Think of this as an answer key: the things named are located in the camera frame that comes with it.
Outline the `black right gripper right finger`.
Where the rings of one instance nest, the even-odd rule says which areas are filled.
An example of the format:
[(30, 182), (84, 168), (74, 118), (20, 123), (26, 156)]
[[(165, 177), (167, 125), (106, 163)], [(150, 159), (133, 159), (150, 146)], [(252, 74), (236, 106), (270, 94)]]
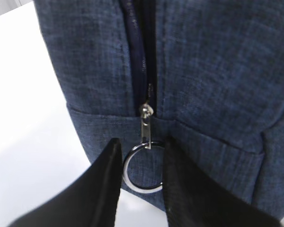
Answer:
[(208, 177), (173, 137), (165, 140), (162, 181), (170, 227), (282, 226)]

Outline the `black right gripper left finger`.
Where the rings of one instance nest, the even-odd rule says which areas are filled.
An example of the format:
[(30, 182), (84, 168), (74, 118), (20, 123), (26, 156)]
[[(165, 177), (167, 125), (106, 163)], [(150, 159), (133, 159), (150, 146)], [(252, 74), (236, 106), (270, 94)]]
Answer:
[(64, 191), (13, 221), (12, 227), (113, 227), (122, 184), (120, 140)]

